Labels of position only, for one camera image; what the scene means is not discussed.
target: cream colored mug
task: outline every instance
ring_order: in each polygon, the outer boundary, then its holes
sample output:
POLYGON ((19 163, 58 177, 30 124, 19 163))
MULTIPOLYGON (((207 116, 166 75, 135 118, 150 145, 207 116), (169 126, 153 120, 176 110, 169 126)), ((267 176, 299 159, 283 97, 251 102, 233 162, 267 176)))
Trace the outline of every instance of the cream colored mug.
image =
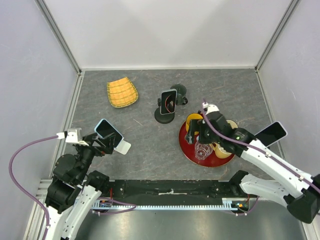
MULTIPOLYGON (((232 129, 236 129, 238 128, 238 125, 232 121, 232 120, 227 120, 227 122, 231 125, 232 129)), ((220 144, 218 143, 213 143, 211 144, 211 147, 213 148, 215 155, 219 158, 219 159, 226 159, 227 157, 229 157, 231 155, 230 152, 227 152, 222 146, 220 146, 220 144)))

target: black phone screen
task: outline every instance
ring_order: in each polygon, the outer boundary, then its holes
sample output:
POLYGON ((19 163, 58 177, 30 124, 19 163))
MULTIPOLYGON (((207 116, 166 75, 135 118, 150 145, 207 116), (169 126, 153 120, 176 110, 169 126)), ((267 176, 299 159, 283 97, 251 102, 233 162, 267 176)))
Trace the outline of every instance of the black phone screen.
POLYGON ((170 89, 161 93, 160 114, 172 114, 175 112, 177 100, 177 90, 170 89))
POLYGON ((113 145, 115 148, 119 145, 123 138, 123 136, 105 119, 101 120, 94 130, 103 139, 109 137, 111 134, 115 134, 113 145))
POLYGON ((268 147, 276 143, 286 135, 286 130, 282 127, 282 125, 279 122, 276 121, 271 125, 267 126, 261 132, 257 133, 255 137, 258 138, 263 143, 263 145, 268 147))

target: metal floor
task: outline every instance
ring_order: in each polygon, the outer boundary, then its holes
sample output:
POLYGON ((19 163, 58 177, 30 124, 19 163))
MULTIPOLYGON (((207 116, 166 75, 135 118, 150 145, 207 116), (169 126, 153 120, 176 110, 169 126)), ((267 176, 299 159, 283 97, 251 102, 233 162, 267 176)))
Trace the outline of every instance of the metal floor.
POLYGON ((260 201, 248 216, 210 210, 89 213, 76 240, 306 240, 286 208, 260 201))
MULTIPOLYGON (((270 179, 262 170, 235 157, 228 164, 206 168, 189 161, 178 141, 180 127, 191 113, 200 110, 203 97, 216 104, 227 119, 253 134, 270 124, 254 69, 195 70, 110 70, 86 71, 73 117, 73 127, 83 134, 105 118, 131 143, 127 155, 96 157, 90 171, 98 170, 111 179, 229 180, 238 170, 270 179), (114 108, 107 96, 107 82, 129 77, 137 88, 136 103, 114 108), (173 84, 186 86, 187 105, 177 106, 175 119, 160 124, 154 119, 157 98, 173 84)), ((65 153, 72 153, 67 145, 65 153)))

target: yellow woven basket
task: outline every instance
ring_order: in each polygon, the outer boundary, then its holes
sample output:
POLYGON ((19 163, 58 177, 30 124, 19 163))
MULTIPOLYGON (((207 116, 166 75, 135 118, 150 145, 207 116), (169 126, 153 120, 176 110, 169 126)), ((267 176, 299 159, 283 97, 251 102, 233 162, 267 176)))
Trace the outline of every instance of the yellow woven basket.
POLYGON ((106 84, 110 104, 115 108, 127 107, 138 99, 138 91, 128 77, 106 84))

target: yellow mug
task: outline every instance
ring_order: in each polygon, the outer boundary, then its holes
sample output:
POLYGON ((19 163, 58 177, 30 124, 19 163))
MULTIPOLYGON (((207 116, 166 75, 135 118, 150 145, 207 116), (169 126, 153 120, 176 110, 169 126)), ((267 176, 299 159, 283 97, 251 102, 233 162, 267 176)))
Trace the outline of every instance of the yellow mug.
MULTIPOLYGON (((238 128, 238 125, 232 121, 232 120, 226 120, 232 127, 232 129, 236 129, 238 128)), ((226 159, 227 157, 229 157, 231 155, 230 152, 227 152, 222 146, 220 146, 220 144, 218 143, 214 143, 211 144, 211 147, 213 148, 215 155, 219 158, 219 159, 226 159)))
MULTIPOLYGON (((189 130, 189 124, 190 124, 190 120, 192 119, 203 119, 202 115, 199 114, 199 113, 191 113, 187 118, 186 118, 186 121, 185 121, 185 130, 188 132, 189 130)), ((199 134, 198 131, 195 131, 194 132, 194 135, 197 135, 199 134)))

